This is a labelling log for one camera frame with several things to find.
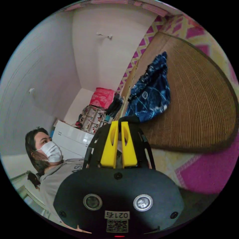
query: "white dresser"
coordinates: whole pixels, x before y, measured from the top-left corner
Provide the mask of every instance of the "white dresser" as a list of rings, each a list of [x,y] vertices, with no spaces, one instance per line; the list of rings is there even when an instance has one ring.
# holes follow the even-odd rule
[[[93,137],[92,134],[58,121],[52,141],[60,147],[64,160],[66,160],[84,158]]]

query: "floor mat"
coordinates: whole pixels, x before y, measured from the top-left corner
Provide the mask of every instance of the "floor mat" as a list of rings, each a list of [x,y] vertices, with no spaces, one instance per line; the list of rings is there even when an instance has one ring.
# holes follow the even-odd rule
[[[138,62],[133,84],[164,51],[171,103],[140,125],[151,147],[191,153],[228,148],[238,132],[237,97],[221,69],[193,45],[158,32]]]

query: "screw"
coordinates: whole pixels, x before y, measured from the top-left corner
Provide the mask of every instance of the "screw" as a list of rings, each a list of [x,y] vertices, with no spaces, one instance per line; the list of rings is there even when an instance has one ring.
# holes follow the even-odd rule
[[[114,174],[114,178],[115,178],[116,180],[119,180],[119,179],[121,179],[122,177],[123,177],[122,173],[115,173],[115,174]]]
[[[60,211],[59,214],[61,217],[66,217],[66,213],[64,211]]]
[[[175,219],[178,216],[178,212],[173,212],[170,216],[171,219]]]

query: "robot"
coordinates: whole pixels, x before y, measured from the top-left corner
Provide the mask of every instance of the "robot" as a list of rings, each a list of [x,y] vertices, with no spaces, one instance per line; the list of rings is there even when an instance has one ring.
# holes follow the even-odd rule
[[[121,163],[116,157],[119,135]],[[83,169],[62,182],[54,208],[64,223],[79,225],[92,238],[140,238],[172,226],[184,203],[175,183],[156,171],[142,130],[113,121],[97,130]]]

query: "white face mask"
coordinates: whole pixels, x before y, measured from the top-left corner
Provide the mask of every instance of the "white face mask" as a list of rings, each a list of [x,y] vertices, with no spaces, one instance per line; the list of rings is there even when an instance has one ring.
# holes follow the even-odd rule
[[[49,162],[56,163],[62,160],[61,150],[54,142],[50,141],[44,144],[40,149],[47,156]]]

